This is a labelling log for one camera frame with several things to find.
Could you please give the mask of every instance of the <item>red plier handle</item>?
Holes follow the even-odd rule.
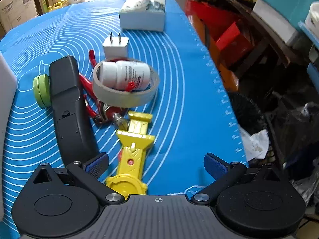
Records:
[[[99,114],[97,114],[90,106],[90,104],[87,102],[87,95],[83,94],[83,98],[85,101],[85,105],[87,106],[87,113],[90,115],[91,118],[96,118],[97,116],[99,116]]]
[[[95,94],[93,92],[91,81],[81,74],[79,74],[79,77],[80,77],[80,82],[83,86],[83,89],[91,96],[91,98],[96,103],[97,97],[95,96]]]
[[[97,65],[97,62],[95,60],[95,54],[93,49],[89,50],[89,59],[90,59],[92,67],[94,68]]]

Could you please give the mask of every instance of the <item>metal screw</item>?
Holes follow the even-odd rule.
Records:
[[[194,196],[194,199],[200,202],[205,202],[209,200],[209,196],[205,193],[198,193]]]
[[[127,120],[124,119],[121,114],[119,114],[119,113],[114,113],[114,115],[113,115],[113,122],[114,122],[114,125],[115,125],[118,129],[120,129],[120,130],[125,130],[125,131],[128,130]]]
[[[122,196],[118,193],[110,193],[105,197],[108,201],[118,201],[122,198]]]

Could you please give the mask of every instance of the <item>crosshair marking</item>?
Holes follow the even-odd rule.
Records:
[[[162,202],[163,200],[165,200],[165,199],[162,199],[162,198],[156,198],[156,199],[154,199],[157,203],[160,203],[160,202]]]

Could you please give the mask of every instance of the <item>white pill bottle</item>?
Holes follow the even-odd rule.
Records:
[[[144,91],[150,82],[150,67],[137,61],[103,61],[100,66],[100,82],[112,89],[124,91],[129,82],[135,83],[134,91]]]

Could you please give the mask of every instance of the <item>green lid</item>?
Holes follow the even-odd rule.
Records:
[[[44,103],[46,107],[50,107],[51,106],[50,81],[49,81],[49,76],[47,74],[43,74],[39,76],[38,86],[39,86],[42,102]]]
[[[38,85],[38,80],[39,80],[39,76],[37,76],[36,78],[33,79],[33,92],[34,92],[34,96],[35,99],[38,103],[38,105],[45,109],[46,106],[44,105],[42,99],[41,99],[41,95],[40,95],[40,91],[39,91],[39,85]]]

